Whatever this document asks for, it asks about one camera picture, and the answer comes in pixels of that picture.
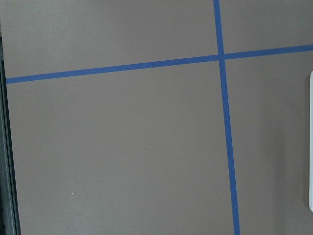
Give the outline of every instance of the blue line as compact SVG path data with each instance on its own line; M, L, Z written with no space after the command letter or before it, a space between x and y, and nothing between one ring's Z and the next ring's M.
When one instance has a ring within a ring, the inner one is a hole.
M213 2L214 2L217 47L218 47L219 64L220 64L225 137L226 137L228 172L229 172L229 183L230 183L230 196L231 196L231 205L232 205L232 212L233 212L233 226L234 226L234 234L240 235L236 174L235 174L235 164L234 164L233 143L232 143L232 137L231 137L231 125L230 125L229 101L228 101L228 91L227 91L225 54L224 54L224 45L223 45L221 10L220 10L219 0L213 0Z
M194 64L194 63L217 61L217 60L218 60L217 55L208 55L208 56L199 56L199 57L191 57L191 58L183 58L183 59L146 62L146 63L139 63L139 64L131 64L131 65L118 65L118 66L110 66L110 67L102 67L102 68L94 68L94 69L73 70L73 71L65 71L65 72L53 72L53 73L45 73L45 74L38 74L38 75L13 77L13 78L7 78L6 83L10 84L10 83L18 83L18 82L28 82L28 81L45 80L45 79L61 78L61 77L73 77L73 76L90 75L90 74L107 73L107 72L140 70L140 69L148 69L148 68L156 68L156 67L164 67L164 66Z
M225 54L225 59L226 60L239 59L239 58L247 58L247 57L255 57L255 56L277 55L277 54L286 54L286 53L294 53L294 52L302 52L302 51L312 51L312 50L313 50L313 45L305 45L305 46L297 46L297 47L281 47L281 48L274 48L274 49L228 53L228 54Z

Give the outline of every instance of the white object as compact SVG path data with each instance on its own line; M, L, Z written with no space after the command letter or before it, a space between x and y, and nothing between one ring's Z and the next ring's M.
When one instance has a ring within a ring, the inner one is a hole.
M309 206L313 211L313 72L310 75L310 186Z

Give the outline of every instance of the gray surface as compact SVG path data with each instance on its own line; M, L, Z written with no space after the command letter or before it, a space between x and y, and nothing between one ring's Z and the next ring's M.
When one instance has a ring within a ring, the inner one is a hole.
M313 52L227 61L242 235L310 235Z
M0 17L7 77L217 53L207 0L2 0Z
M225 52L313 44L311 0L221 0Z
M233 233L217 62L8 94L23 235Z

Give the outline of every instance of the vertical blue line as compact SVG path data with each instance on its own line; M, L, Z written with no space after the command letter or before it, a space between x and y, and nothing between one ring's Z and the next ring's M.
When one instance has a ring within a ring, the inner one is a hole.
M218 48L218 53L219 53L218 56L219 56L219 64L220 64L221 89L222 89L222 101L223 101L223 112L224 112L224 125L225 125L226 148L227 148L227 157L228 157L228 172L229 172L229 182L230 182L231 205L232 205L232 212L233 212L234 234L240 235L236 174L235 174L233 144L232 144L232 137L231 137L221 9L220 9L219 0L213 0L213 3L214 3L217 48Z

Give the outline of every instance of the horizontal blue line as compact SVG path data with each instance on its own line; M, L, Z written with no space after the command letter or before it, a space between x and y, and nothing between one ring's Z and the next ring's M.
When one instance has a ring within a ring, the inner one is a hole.
M313 45L305 45L305 46L298 46L298 47L282 47L282 48L275 48L275 49L228 53L228 54L224 54L224 59L226 60L239 59L239 58L247 58L247 57L285 54L285 53L294 53L294 52L312 51L312 50L313 50ZM52 79L52 78L90 75L90 74L97 74L97 73L140 70L140 69L194 64L194 63L202 63L202 62L218 61L218 60L219 60L218 55L208 55L208 56L199 56L199 57L182 58L182 59L174 59L174 60L162 60L162 61L130 64L130 65L118 65L118 66L110 66L110 67L102 67L102 68L94 68L94 69L73 70L73 71L65 71L65 72L53 72L53 73L44 73L44 74L21 76L21 77L12 77L12 78L7 78L6 83L10 84L10 83L29 82L29 81Z
M303 52L303 51L311 51L311 50L313 50L313 45L305 45L305 46L298 46L298 47L281 47L281 48L274 48L274 49L228 53L224 55L224 58L225 60L229 60L229 59L239 59L239 58L265 56L265 55L277 55L277 54L286 54L286 53L294 53L294 52Z
M73 77L73 76L90 75L90 74L107 73L107 72L140 70L140 69L148 69L148 68L156 68L156 67L173 66L173 65L194 64L194 63L201 63L201 62L217 61L218 59L219 59L218 55L208 55L208 56L199 56L199 57L182 58L182 59L174 59L174 60L146 62L146 63L139 63L139 64L131 64L131 65L118 65L118 66L85 69L85 70L53 72L53 73L45 73L45 74L38 74L38 75L7 78L6 83L10 84L10 83L37 81L37 80L45 80L45 79L61 78L61 77Z

